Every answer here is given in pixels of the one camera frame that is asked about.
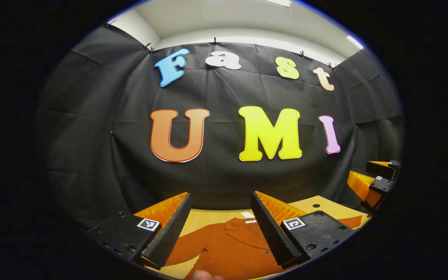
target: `orange shirt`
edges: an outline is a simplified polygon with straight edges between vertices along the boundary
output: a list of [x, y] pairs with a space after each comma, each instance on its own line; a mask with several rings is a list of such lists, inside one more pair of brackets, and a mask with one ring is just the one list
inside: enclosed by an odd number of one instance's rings
[[[347, 222], [352, 222], [346, 225], [358, 226], [353, 221], [359, 220], [360, 225], [361, 218], [349, 218]], [[247, 280], [288, 270], [276, 264], [258, 223], [246, 223], [253, 220], [234, 218], [179, 237], [165, 265], [180, 264], [201, 253], [184, 280], [191, 279], [195, 270], [226, 280]]]

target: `letter i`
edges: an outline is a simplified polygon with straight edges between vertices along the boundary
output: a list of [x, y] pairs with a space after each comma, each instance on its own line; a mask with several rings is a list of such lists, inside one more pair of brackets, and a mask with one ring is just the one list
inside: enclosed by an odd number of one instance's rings
[[326, 132], [327, 147], [326, 152], [328, 154], [336, 154], [341, 151], [340, 145], [336, 141], [336, 134], [334, 133], [333, 118], [329, 115], [321, 115], [319, 121], [322, 122], [324, 126], [324, 131]]

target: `letter f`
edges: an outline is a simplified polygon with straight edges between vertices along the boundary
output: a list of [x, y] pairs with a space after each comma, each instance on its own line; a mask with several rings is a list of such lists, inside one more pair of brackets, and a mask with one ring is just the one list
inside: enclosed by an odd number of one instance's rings
[[177, 70], [176, 66], [183, 67], [186, 65], [186, 60], [181, 55], [188, 54], [189, 52], [188, 49], [180, 49], [155, 64], [155, 67], [158, 67], [160, 74], [162, 74], [161, 87], [165, 87], [169, 83], [174, 82], [184, 74], [184, 71]]

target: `letter m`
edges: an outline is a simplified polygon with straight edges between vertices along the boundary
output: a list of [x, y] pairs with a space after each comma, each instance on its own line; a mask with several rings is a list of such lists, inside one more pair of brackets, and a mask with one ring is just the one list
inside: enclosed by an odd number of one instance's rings
[[262, 152], [258, 150], [259, 140], [269, 159], [274, 158], [281, 140], [283, 140], [283, 147], [279, 151], [279, 158], [293, 159], [302, 156], [302, 150], [298, 144], [300, 113], [297, 110], [290, 108], [281, 110], [275, 126], [272, 126], [260, 107], [241, 107], [238, 113], [245, 118], [245, 149], [240, 153], [241, 161], [262, 159]]

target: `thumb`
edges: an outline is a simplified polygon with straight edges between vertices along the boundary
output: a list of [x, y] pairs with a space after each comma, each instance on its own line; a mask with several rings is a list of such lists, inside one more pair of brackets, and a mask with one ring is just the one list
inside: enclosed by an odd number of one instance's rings
[[193, 277], [191, 280], [212, 280], [212, 275], [210, 275], [210, 273], [208, 273], [206, 271], [197, 270], [197, 271], [194, 271]]

